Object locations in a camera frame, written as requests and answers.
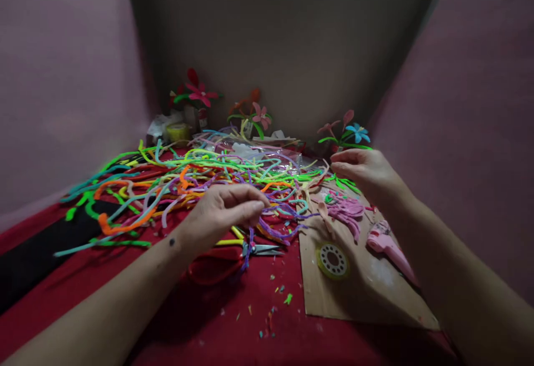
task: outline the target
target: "brown cardboard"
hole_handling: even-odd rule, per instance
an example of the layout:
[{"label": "brown cardboard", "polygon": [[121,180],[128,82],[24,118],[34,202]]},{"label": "brown cardboard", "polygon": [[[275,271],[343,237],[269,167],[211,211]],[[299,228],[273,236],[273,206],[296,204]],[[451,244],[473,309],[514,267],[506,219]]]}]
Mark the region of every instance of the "brown cardboard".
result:
[{"label": "brown cardboard", "polygon": [[[346,191],[342,193],[369,205],[363,196]],[[335,243],[345,252],[350,263],[349,277],[341,281],[330,280],[317,266],[316,248],[322,242],[331,241],[323,219],[317,216],[306,221],[309,228],[303,230],[299,238],[306,314],[439,330],[436,318],[415,288],[386,256],[376,255],[366,247],[370,228],[381,217],[380,213],[366,212],[359,223],[358,244],[354,243],[352,234],[343,223],[333,221],[337,232]]]}]

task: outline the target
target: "blue flower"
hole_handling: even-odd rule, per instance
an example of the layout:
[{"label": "blue flower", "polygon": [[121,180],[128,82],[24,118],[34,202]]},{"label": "blue flower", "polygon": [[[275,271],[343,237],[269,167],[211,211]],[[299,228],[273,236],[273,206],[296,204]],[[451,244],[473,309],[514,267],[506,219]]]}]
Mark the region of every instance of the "blue flower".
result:
[{"label": "blue flower", "polygon": [[364,127],[360,127],[360,124],[354,123],[354,126],[347,126],[347,130],[352,131],[354,133],[354,140],[357,144],[359,144],[362,139],[365,139],[367,142],[371,142],[367,134],[369,134],[369,131],[367,131]]}]

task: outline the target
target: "left hand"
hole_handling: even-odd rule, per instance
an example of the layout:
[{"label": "left hand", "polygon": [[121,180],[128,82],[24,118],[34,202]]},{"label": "left hand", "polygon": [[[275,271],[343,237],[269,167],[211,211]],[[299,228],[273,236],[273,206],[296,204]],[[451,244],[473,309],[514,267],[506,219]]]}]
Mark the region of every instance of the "left hand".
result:
[{"label": "left hand", "polygon": [[255,226],[267,197],[249,184],[214,185],[170,234],[199,255],[211,249],[234,225]]}]

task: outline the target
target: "fingernail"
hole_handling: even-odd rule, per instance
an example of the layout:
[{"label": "fingernail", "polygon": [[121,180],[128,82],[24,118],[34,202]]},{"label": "fingernail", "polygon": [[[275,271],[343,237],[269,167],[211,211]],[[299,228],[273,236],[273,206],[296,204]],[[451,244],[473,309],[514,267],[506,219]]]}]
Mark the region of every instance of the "fingernail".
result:
[{"label": "fingernail", "polygon": [[265,207],[265,204],[263,202],[261,202],[261,201],[254,201],[254,203],[252,205],[252,209],[254,211],[260,211],[264,207]]}]

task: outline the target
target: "yellow container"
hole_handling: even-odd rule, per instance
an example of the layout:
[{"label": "yellow container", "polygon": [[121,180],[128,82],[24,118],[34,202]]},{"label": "yellow container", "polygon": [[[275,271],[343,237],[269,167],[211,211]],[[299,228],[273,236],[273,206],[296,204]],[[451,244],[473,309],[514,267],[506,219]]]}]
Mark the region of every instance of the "yellow container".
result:
[{"label": "yellow container", "polygon": [[167,126],[167,134],[171,142],[190,141],[189,126],[184,123],[171,124]]}]

